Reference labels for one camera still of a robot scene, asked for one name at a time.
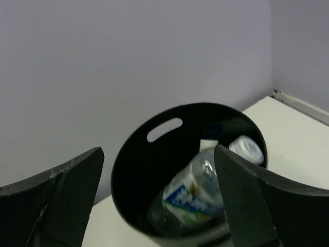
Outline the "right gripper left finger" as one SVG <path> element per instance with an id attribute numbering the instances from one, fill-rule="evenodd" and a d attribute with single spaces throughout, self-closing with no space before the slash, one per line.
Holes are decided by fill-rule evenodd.
<path id="1" fill-rule="evenodd" d="M 1 187 L 1 246 L 81 246 L 103 163 L 95 147 Z"/>

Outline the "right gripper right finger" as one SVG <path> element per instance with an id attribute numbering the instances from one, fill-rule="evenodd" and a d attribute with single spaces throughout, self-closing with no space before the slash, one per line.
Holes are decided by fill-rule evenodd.
<path id="1" fill-rule="evenodd" d="M 328 246 L 328 190 L 254 165 L 222 145 L 214 158 L 234 246 Z"/>

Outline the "small bottle black cap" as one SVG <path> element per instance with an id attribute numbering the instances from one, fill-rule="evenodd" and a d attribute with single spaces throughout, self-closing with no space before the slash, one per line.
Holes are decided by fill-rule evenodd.
<path id="1" fill-rule="evenodd" d="M 248 136 L 239 136 L 228 149 L 255 165 L 260 165 L 264 161 L 260 147 Z"/>

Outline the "water bottle white green label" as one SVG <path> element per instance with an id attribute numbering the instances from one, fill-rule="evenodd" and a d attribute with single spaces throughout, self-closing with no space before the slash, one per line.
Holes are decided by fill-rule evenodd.
<path id="1" fill-rule="evenodd" d="M 214 138 L 200 140 L 199 153 L 162 190 L 147 219 L 161 235 L 181 236 L 224 216 L 214 163 Z"/>

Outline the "black cylindrical bin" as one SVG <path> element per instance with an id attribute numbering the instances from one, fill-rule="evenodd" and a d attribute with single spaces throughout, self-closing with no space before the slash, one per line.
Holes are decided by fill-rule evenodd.
<path id="1" fill-rule="evenodd" d="M 202 138 L 228 148 L 239 136 L 260 147 L 267 167 L 267 147 L 258 126 L 242 112 L 217 103 L 191 103 L 166 110 L 141 125 L 115 160 L 111 193 L 116 210 L 131 229 L 160 246 L 212 246 L 226 241 L 230 229 L 221 219 L 181 236 L 165 236 L 151 226 L 147 213 L 158 194 L 199 153 Z"/>

